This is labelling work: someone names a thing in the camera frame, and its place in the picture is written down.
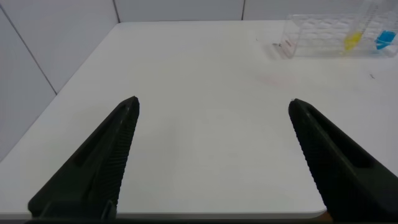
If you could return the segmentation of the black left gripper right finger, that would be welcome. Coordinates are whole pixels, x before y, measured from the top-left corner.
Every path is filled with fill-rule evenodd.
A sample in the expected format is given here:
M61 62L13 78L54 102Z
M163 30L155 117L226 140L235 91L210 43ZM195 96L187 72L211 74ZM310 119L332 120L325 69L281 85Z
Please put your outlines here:
M292 100L289 116L334 221L397 221L396 175L311 104Z

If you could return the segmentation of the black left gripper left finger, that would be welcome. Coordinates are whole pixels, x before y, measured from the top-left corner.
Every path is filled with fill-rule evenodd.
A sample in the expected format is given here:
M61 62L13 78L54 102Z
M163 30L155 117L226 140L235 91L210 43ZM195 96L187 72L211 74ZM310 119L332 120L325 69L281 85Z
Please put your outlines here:
M34 219L110 220L118 198L140 104L132 96L117 105L83 144L31 198Z

